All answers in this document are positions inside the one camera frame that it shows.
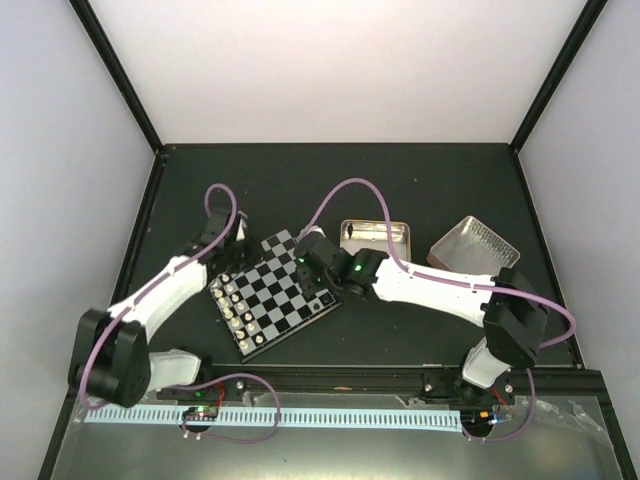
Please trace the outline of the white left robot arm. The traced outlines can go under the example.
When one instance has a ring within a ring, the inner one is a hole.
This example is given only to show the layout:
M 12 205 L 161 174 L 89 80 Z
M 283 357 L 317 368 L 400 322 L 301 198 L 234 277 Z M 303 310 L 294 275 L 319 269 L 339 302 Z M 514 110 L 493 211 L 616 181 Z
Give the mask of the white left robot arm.
M 105 311 L 90 309 L 80 318 L 68 373 L 80 403 L 125 408 L 146 393 L 181 387 L 193 399 L 214 388 L 213 372 L 184 349 L 152 352 L 150 340 L 173 313 L 219 275 L 252 268 L 263 256 L 260 241 L 249 236 L 223 240 L 211 251 L 187 244 L 149 282 Z

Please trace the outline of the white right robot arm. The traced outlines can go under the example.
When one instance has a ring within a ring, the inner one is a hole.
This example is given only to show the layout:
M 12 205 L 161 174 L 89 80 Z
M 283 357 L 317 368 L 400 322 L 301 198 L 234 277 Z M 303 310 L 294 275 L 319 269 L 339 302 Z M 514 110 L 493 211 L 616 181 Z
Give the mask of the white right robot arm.
M 352 255 L 341 248 L 325 252 L 294 249 L 296 276 L 303 295 L 323 289 L 344 297 L 371 298 L 444 312 L 484 331 L 454 379 L 457 396 L 476 403 L 498 377 L 511 369 L 530 369 L 538 360 L 549 316 L 535 300 L 531 283 L 511 268 L 495 276 L 438 271 L 389 254 L 361 249 Z

